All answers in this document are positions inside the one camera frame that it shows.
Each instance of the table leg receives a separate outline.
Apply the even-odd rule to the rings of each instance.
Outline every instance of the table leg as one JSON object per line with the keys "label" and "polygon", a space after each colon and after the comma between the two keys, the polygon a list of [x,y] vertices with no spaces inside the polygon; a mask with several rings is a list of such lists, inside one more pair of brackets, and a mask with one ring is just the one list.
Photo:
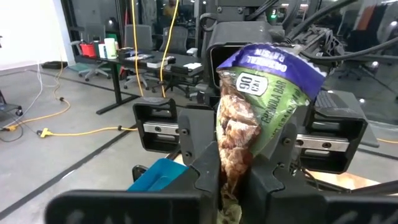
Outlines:
{"label": "table leg", "polygon": [[96,112],[96,114],[101,115],[104,114],[110,110],[113,110],[125,103],[128,103],[132,100],[135,100],[139,96],[134,95],[134,96],[129,96],[126,99],[122,100],[122,93],[120,90],[120,84],[119,84],[119,74],[118,74],[118,68],[116,63],[111,64],[111,73],[112,73],[112,81],[113,81],[113,88],[114,88],[114,97],[116,99],[116,103],[109,105],[105,108],[102,108]]}

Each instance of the red container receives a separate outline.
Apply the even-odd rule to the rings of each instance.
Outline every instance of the red container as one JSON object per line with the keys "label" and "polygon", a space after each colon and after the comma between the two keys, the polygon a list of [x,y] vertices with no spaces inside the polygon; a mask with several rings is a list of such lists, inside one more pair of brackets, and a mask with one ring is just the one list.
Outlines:
{"label": "red container", "polygon": [[80,47],[83,52],[83,56],[96,57],[94,44],[80,44]]}

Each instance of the blue object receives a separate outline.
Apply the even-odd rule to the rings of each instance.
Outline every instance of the blue object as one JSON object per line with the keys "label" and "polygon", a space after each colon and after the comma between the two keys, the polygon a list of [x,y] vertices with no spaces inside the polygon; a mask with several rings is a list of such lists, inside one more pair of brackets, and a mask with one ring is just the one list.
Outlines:
{"label": "blue object", "polygon": [[170,159],[159,159],[127,191],[158,191],[168,186],[188,167]]}

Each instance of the snack bag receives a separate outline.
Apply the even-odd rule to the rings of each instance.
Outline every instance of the snack bag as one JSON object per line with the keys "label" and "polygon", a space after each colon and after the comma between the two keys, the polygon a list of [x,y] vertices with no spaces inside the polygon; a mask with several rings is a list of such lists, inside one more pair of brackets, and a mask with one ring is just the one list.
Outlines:
{"label": "snack bag", "polygon": [[223,62],[217,141],[221,158],[223,210],[219,223],[239,223],[239,179],[296,107],[309,104],[326,74],[293,53],[271,44],[243,47]]}

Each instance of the white wall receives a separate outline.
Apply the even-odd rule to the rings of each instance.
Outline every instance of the white wall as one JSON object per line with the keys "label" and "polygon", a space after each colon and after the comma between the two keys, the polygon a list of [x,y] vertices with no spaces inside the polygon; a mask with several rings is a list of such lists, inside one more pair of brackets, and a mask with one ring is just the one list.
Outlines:
{"label": "white wall", "polygon": [[0,70],[53,60],[74,64],[60,0],[0,1]]}

